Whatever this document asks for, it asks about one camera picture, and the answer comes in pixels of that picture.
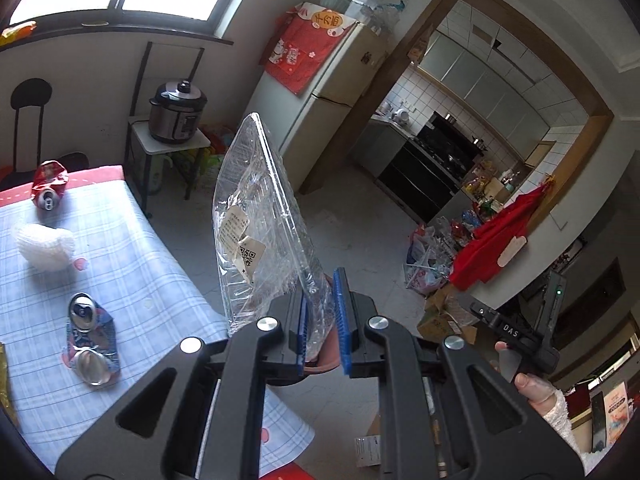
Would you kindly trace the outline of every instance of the pressure cooker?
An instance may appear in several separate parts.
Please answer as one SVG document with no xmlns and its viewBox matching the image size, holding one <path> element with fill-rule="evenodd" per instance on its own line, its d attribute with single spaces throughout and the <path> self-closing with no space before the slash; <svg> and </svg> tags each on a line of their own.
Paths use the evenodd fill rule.
<svg viewBox="0 0 640 480">
<path fill-rule="evenodd" d="M 169 81 L 158 87 L 149 99 L 149 133 L 154 139 L 179 144 L 196 133 L 207 97 L 187 79 Z"/>
</svg>

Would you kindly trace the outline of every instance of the black oven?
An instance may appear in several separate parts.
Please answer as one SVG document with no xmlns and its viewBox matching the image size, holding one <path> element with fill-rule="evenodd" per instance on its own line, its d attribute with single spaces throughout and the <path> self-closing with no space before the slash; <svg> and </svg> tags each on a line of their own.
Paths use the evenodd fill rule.
<svg viewBox="0 0 640 480">
<path fill-rule="evenodd" d="M 436 216 L 460 187 L 414 140 L 404 144 L 378 179 L 423 222 Z"/>
</svg>

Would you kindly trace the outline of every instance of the plaid tablecloth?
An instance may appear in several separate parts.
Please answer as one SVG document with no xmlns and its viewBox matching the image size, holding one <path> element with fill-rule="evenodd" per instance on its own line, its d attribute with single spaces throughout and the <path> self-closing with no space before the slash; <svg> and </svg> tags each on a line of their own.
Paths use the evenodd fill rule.
<svg viewBox="0 0 640 480">
<path fill-rule="evenodd" d="M 171 348 L 190 335 L 207 342 L 226 337 L 227 323 L 159 240 L 123 180 L 68 189 L 58 209 L 42 213 L 30 200 L 0 206 L 0 341 L 20 432 L 53 470 L 60 454 Z M 12 236 L 14 226 L 27 222 L 73 232 L 86 270 L 31 267 Z M 122 366 L 115 384 L 88 386 L 61 360 L 67 305 L 76 292 L 113 316 Z M 263 426 L 269 439 L 261 475 L 291 462 L 314 436 L 271 392 Z"/>
</svg>

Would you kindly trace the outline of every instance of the das logo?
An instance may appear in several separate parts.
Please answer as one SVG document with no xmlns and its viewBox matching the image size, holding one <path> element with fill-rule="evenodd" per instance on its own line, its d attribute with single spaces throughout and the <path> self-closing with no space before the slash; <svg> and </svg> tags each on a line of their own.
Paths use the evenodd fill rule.
<svg viewBox="0 0 640 480">
<path fill-rule="evenodd" d="M 502 329 L 509 335 L 512 335 L 514 337 L 518 337 L 518 331 L 516 329 L 513 328 L 513 326 L 509 326 L 507 324 L 505 324 Z"/>
</svg>

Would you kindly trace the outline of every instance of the red soda can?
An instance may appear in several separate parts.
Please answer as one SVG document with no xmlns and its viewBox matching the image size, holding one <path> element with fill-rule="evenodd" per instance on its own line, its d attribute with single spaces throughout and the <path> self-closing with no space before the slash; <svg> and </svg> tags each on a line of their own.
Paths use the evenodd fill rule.
<svg viewBox="0 0 640 480">
<path fill-rule="evenodd" d="M 67 182 L 69 174 L 66 168 L 56 160 L 47 160 L 33 175 L 31 200 L 40 209 L 51 211 L 60 203 Z"/>
</svg>

